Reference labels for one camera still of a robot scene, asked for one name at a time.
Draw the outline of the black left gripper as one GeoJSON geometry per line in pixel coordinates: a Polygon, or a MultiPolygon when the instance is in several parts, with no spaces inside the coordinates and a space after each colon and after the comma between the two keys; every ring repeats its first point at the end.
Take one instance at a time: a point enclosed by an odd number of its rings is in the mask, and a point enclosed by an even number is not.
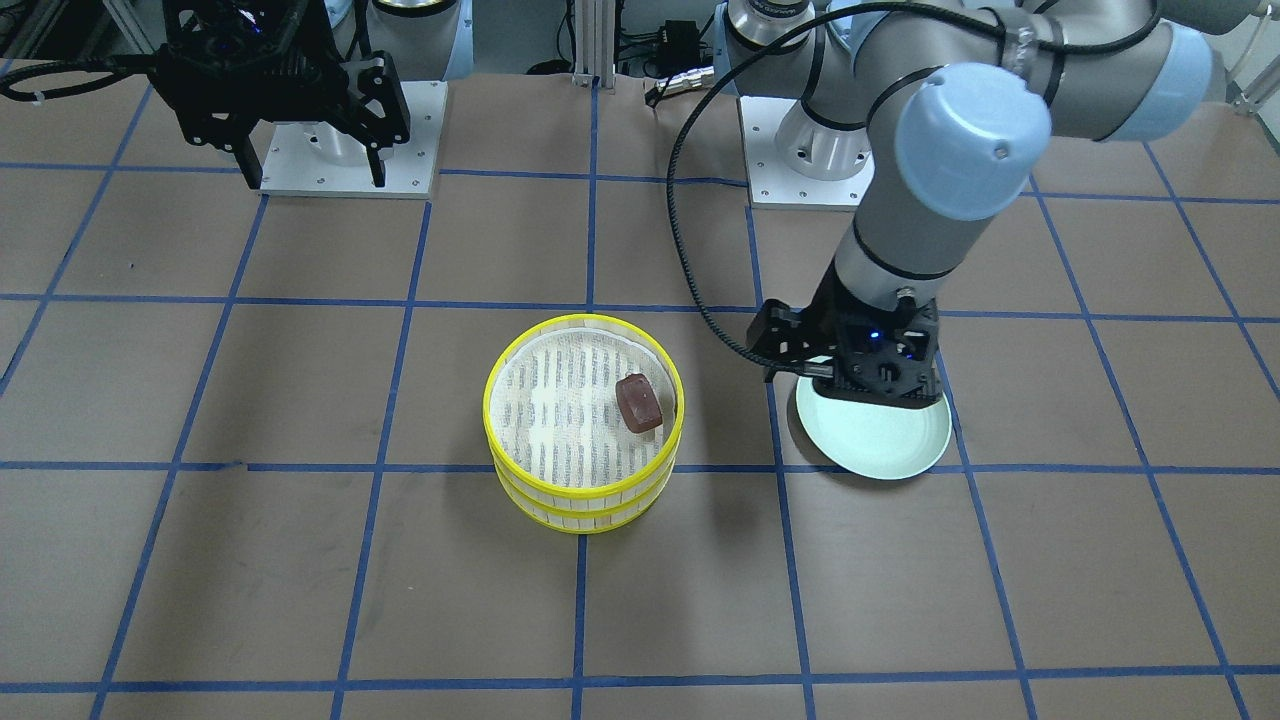
{"type": "Polygon", "coordinates": [[[824,398],[937,404],[943,397],[934,369],[938,337],[936,302],[908,296],[883,310],[828,272],[801,310],[765,301],[748,328],[748,347],[782,372],[812,379],[824,398]]]}

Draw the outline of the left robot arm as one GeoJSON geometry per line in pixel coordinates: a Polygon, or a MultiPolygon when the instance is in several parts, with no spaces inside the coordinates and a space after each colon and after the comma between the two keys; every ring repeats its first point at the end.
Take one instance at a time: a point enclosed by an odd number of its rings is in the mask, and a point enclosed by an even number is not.
{"type": "Polygon", "coordinates": [[[718,87],[786,97],[874,164],[803,310],[769,301],[745,357],[827,398],[928,407],[940,397],[936,296],[1019,196],[1053,136],[1151,141],[1212,81],[1206,35],[1253,3],[728,1],[718,87]]]}

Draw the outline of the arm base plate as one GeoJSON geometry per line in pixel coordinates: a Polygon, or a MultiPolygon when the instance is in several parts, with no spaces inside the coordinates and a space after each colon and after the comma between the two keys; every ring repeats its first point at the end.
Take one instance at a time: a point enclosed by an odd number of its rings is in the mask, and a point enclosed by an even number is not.
{"type": "Polygon", "coordinates": [[[385,183],[372,182],[365,149],[325,123],[276,124],[262,155],[260,193],[294,197],[429,200],[451,86],[442,81],[402,85],[410,109],[410,141],[381,159],[385,183]]]}
{"type": "Polygon", "coordinates": [[[753,208],[858,208],[876,170],[864,129],[823,126],[797,99],[741,97],[739,113],[753,208]]]}

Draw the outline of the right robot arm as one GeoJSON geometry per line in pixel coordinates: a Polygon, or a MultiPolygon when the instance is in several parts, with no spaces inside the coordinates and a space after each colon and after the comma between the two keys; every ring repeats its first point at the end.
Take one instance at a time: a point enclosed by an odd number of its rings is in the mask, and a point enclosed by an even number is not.
{"type": "Polygon", "coordinates": [[[431,196],[468,1],[166,1],[148,79],[188,143],[296,197],[431,196]]]}

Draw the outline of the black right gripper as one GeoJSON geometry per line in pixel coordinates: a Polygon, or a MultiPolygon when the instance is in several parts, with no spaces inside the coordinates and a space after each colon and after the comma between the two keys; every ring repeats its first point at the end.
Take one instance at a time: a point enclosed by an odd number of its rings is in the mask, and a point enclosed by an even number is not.
{"type": "Polygon", "coordinates": [[[150,82],[192,145],[232,151],[247,187],[262,165],[250,136],[260,122],[328,123],[366,149],[376,188],[390,146],[410,140],[410,111],[389,53],[364,27],[334,38],[323,1],[164,1],[165,42],[150,82]]]}

